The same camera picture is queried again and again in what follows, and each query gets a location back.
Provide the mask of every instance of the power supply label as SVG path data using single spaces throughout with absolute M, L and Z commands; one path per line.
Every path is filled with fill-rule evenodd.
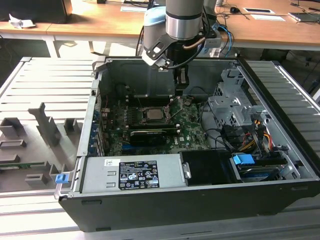
M 119 164 L 119 189 L 159 188 L 157 161 L 132 161 Z

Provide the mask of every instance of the motherboard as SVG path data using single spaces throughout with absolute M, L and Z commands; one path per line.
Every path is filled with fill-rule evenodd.
M 177 154 L 207 150 L 200 104 L 189 96 L 110 99 L 104 116 L 106 156 Z

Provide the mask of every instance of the blue drive bracket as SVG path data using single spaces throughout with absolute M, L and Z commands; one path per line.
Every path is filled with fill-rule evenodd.
M 236 165 L 256 163 L 251 154 L 237 154 L 233 157 L 233 161 Z
M 55 177 L 56 184 L 67 184 L 69 182 L 70 173 L 60 173 Z

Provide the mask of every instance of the wooden desk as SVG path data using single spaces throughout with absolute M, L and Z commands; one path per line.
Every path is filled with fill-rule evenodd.
M 291 6 L 289 0 L 229 0 L 228 3 L 233 7 L 236 5 L 243 14 L 247 14 L 243 8 L 270 9 L 275 12 L 274 15 L 303 12 L 302 9 Z M 309 7 L 320 8 L 320 3 L 316 2 L 300 1 L 300 5 L 307 11 Z M 215 12 L 230 14 L 230 6 L 225 4 L 223 7 L 216 7 Z M 235 38 L 234 46 L 320 50 L 320 25 L 317 23 L 297 23 L 291 16 L 282 16 L 285 21 L 255 20 L 250 15 L 246 16 L 250 20 L 243 15 L 230 15 L 226 20 L 228 29 Z M 218 20 L 225 24 L 222 17 L 218 17 Z
M 72 1 L 68 24 L 51 24 L 48 35 L 137 38 L 144 24 L 144 13 L 122 12 L 121 4 Z
M 291 6 L 289 0 L 228 0 L 245 13 L 243 7 L 271 9 L 276 15 L 302 12 Z M 301 1 L 300 5 L 320 8 L 319 3 Z M 103 41 L 111 43 L 136 43 L 143 25 L 144 13 L 121 12 L 121 4 L 97 4 L 95 0 L 72 0 L 73 15 L 68 24 L 36 23 L 37 28 L 15 29 L 7 22 L 0 22 L 4 38 L 45 40 L 52 57 L 57 57 L 54 41 Z M 230 13 L 230 6 L 216 7 L 215 12 Z M 320 51 L 320 25 L 297 23 L 290 16 L 285 21 L 255 20 L 250 15 L 230 15 L 228 29 L 233 33 L 235 47 L 269 48 Z M 227 35 L 222 33 L 223 41 Z

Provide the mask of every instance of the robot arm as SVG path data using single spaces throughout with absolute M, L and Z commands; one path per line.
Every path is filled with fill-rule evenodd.
M 216 0 L 166 0 L 166 7 L 145 13 L 142 59 L 161 70 L 173 70 L 176 95 L 189 85 L 187 64 L 219 34 L 211 28 L 215 4 Z

